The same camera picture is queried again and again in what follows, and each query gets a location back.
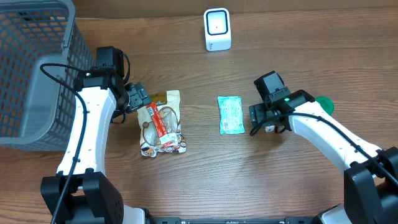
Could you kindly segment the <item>orange tissue pack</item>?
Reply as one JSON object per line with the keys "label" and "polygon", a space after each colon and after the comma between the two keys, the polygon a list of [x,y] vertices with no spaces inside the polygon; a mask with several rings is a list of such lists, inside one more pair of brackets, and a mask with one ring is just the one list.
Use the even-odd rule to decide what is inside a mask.
{"label": "orange tissue pack", "polygon": [[266,126],[265,128],[265,132],[269,133],[269,132],[273,132],[275,130],[275,126]]}

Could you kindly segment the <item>teal wet wipes pack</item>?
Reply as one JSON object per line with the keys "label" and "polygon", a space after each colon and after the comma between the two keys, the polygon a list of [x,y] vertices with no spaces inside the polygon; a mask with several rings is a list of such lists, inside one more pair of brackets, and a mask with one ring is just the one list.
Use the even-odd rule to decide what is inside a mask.
{"label": "teal wet wipes pack", "polygon": [[240,96],[219,96],[220,134],[244,134],[243,104]]}

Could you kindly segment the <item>white brown snack bag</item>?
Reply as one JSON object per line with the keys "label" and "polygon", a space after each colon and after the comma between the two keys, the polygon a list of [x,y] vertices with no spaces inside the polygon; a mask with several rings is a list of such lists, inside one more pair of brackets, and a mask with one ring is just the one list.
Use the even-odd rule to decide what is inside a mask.
{"label": "white brown snack bag", "polygon": [[184,153],[187,143],[180,124],[180,92],[169,90],[151,94],[151,103],[156,103],[164,126],[172,139],[169,147],[162,147],[152,119],[146,106],[138,109],[137,118],[141,129],[140,150],[146,157],[155,157],[158,153]]}

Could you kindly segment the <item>red white snack bar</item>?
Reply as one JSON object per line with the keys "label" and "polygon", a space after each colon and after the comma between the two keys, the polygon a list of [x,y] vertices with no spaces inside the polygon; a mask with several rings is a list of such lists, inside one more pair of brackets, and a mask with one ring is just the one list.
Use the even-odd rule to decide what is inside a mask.
{"label": "red white snack bar", "polygon": [[162,145],[162,147],[169,147],[172,144],[172,139],[167,133],[167,130],[160,116],[159,110],[157,109],[156,103],[149,103],[146,106],[146,110],[148,111],[152,119],[152,122],[155,126],[155,130],[157,131],[160,144]]}

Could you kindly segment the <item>green lid jar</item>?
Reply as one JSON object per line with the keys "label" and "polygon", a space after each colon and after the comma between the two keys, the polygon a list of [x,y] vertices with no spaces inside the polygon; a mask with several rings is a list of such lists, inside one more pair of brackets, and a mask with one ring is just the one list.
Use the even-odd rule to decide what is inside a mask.
{"label": "green lid jar", "polygon": [[335,110],[335,106],[334,106],[334,102],[325,96],[318,96],[315,98],[315,101],[318,102],[320,104],[320,106],[325,110],[325,112],[328,115],[332,115],[334,110]]}

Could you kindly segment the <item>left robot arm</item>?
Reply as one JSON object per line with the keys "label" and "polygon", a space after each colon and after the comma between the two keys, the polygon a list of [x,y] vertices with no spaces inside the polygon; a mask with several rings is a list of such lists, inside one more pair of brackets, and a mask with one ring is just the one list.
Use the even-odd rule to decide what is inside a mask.
{"label": "left robot arm", "polygon": [[141,83],[129,82],[127,63],[122,50],[99,47],[95,65],[78,69],[73,85],[59,83],[75,95],[76,106],[65,155],[56,174],[40,185],[52,223],[149,222],[145,209],[124,204],[104,165],[112,120],[151,102]]}

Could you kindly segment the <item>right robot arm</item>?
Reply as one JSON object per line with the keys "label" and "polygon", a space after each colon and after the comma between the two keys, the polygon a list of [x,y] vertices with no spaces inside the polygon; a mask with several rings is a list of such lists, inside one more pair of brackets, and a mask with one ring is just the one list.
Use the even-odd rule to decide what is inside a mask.
{"label": "right robot arm", "polygon": [[252,105],[250,136],[261,128],[292,131],[312,143],[343,174],[344,202],[310,223],[397,223],[397,148],[381,149],[331,117],[304,90],[291,92],[275,71],[254,81],[262,103]]}

